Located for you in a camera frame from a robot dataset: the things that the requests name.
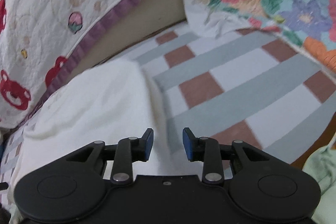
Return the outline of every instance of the gray-blue stripe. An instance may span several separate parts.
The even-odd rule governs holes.
[[[275,39],[274,36],[262,32],[253,32],[224,44],[209,52],[185,61],[157,76],[154,80],[161,90],[170,89],[185,81],[193,79],[212,68],[225,64],[247,52],[259,48]]]
[[[212,136],[264,109],[319,71],[317,64],[295,55],[248,82],[167,121],[172,152],[181,148],[182,129]]]
[[[264,151],[287,163],[297,160],[322,135],[336,111],[336,92],[308,118]]]
[[[199,37],[197,35],[195,35],[194,33],[186,33],[183,34],[169,42],[166,42],[152,50],[150,50],[149,52],[144,53],[143,55],[140,55],[139,57],[137,57],[135,60],[138,61],[138,63],[140,65],[146,64],[149,61],[152,61],[155,58],[158,58],[162,55],[165,55],[168,52],[171,52],[179,47],[185,46],[188,43],[190,43],[191,41],[194,41],[196,39],[198,39]]]

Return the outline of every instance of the orange flower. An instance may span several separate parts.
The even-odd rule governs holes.
[[[336,72],[336,50],[327,51],[325,45],[316,39],[307,37],[304,48],[327,68]]]

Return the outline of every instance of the brown wooden surface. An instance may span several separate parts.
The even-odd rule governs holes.
[[[318,138],[316,142],[291,165],[302,169],[308,157],[322,146],[327,145],[335,135],[335,132],[336,132],[336,113],[334,114],[329,125],[327,126],[323,134],[320,136],[320,138]]]

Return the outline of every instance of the black object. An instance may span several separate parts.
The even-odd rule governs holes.
[[[153,130],[118,145],[96,141],[23,177],[14,199],[23,223],[314,223],[320,187],[308,174],[243,142],[220,145],[183,130],[198,176],[137,176],[132,163],[147,161]],[[102,179],[114,160],[110,180]],[[233,178],[224,180],[222,160]]]

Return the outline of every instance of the purple flower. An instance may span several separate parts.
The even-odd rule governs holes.
[[[293,31],[304,31],[310,37],[321,40],[321,32],[328,32],[332,21],[321,15],[321,9],[316,0],[307,4],[301,0],[294,0],[292,10],[281,12],[284,24]]]

